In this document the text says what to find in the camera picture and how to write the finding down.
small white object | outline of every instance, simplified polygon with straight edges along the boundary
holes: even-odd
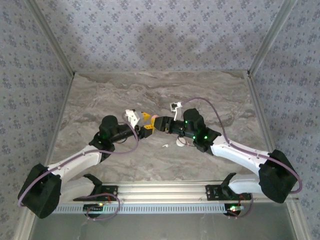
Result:
[[[177,140],[176,140],[176,144],[179,146],[179,147],[184,147],[187,145],[187,140],[185,140],[183,137],[179,137]]]
[[[182,117],[182,104],[180,101],[178,102],[171,102],[170,103],[170,110],[174,113],[173,120],[176,121],[177,119],[180,119]]]

patterned wallpaper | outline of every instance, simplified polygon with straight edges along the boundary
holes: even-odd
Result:
[[[248,69],[283,0],[36,0],[74,71]]]
[[[290,157],[311,234],[320,239],[320,2],[299,0],[256,81],[276,147]]]
[[[18,192],[45,161],[69,78],[24,1],[0,9],[0,240],[10,240]]]

yellow object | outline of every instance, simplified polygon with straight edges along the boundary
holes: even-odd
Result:
[[[149,120],[151,118],[151,115],[146,112],[142,112],[142,115],[143,115],[144,122],[146,122],[147,120]]]
[[[155,127],[152,125],[152,124],[149,124],[149,125],[145,125],[145,126],[143,126],[145,129],[147,129],[147,130],[150,130],[150,129],[152,129],[152,133],[154,133],[154,131],[155,131]]]

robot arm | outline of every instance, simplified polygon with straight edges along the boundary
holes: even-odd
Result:
[[[172,104],[171,109],[176,111],[177,106],[181,106]],[[195,108],[183,113],[183,121],[169,116],[157,117],[154,127],[167,134],[193,139],[194,146],[202,153],[229,159],[251,170],[254,174],[231,173],[223,181],[222,192],[230,197],[242,193],[263,193],[274,202],[283,203],[297,182],[296,176],[292,174],[295,171],[283,152],[260,151],[227,140],[221,133],[207,127],[204,118]]]
[[[115,150],[114,143],[133,135],[138,139],[147,138],[154,132],[152,125],[142,125],[151,117],[149,114],[126,110],[125,116],[131,127],[128,124],[118,124],[113,115],[106,116],[102,119],[99,132],[84,149],[47,167],[42,164],[34,166],[18,194],[19,201],[42,219],[51,214],[59,203],[100,194],[102,182],[90,174],[70,180],[108,158]]]

small round object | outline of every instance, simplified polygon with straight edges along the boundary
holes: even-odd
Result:
[[[179,138],[176,140],[176,144],[177,144],[179,147],[184,147],[185,145],[187,145],[187,140],[185,140],[183,137],[179,137]]]

